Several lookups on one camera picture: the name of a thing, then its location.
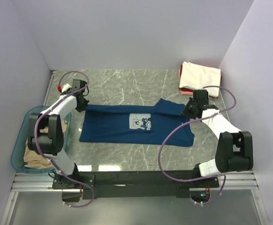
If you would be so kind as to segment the blue t shirt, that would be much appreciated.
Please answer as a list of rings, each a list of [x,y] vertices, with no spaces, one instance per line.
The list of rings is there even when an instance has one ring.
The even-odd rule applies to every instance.
[[[155,105],[89,105],[80,142],[161,145],[178,126],[189,121],[185,106],[165,99]]]

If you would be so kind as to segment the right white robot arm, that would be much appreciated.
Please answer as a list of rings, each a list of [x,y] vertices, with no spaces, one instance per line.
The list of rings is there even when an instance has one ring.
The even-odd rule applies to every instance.
[[[218,139],[214,159],[195,166],[201,177],[253,168],[253,139],[248,131],[232,125],[216,105],[209,103],[207,90],[195,90],[182,114],[207,125]]]

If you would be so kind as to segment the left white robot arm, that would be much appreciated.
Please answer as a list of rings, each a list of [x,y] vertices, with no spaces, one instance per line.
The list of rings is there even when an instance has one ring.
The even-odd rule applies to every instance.
[[[58,175],[71,181],[79,180],[79,172],[64,150],[62,121],[72,110],[85,110],[89,101],[83,93],[87,89],[88,82],[77,79],[71,85],[58,86],[58,100],[46,110],[32,113],[28,120],[28,148],[47,159]]]

